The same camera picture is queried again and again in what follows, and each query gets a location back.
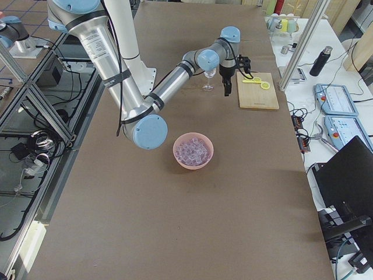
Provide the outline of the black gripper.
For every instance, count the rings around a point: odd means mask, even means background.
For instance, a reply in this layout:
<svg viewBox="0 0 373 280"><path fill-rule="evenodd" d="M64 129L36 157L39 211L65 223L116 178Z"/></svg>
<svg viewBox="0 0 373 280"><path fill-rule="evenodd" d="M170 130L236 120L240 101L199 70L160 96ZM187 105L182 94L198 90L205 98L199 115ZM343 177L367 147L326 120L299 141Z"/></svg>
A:
<svg viewBox="0 0 373 280"><path fill-rule="evenodd" d="M225 67L220 65L219 74L222 77L222 82L224 86L224 96L229 97L232 89L231 77L235 74L235 67Z"/></svg>

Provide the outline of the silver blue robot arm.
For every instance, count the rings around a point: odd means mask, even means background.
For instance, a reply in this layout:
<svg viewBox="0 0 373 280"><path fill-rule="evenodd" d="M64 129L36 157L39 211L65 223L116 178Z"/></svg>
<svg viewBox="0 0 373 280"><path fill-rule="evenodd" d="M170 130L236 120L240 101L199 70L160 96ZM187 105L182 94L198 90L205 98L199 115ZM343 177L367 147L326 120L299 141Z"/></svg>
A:
<svg viewBox="0 0 373 280"><path fill-rule="evenodd" d="M128 1L48 1L47 8L50 28L79 39L118 105L117 131L142 149L166 140L168 127L159 112L197 70L218 69L224 94L231 93L241 41L237 27L227 26L212 45L187 52L155 85L156 70L139 55Z"/></svg>

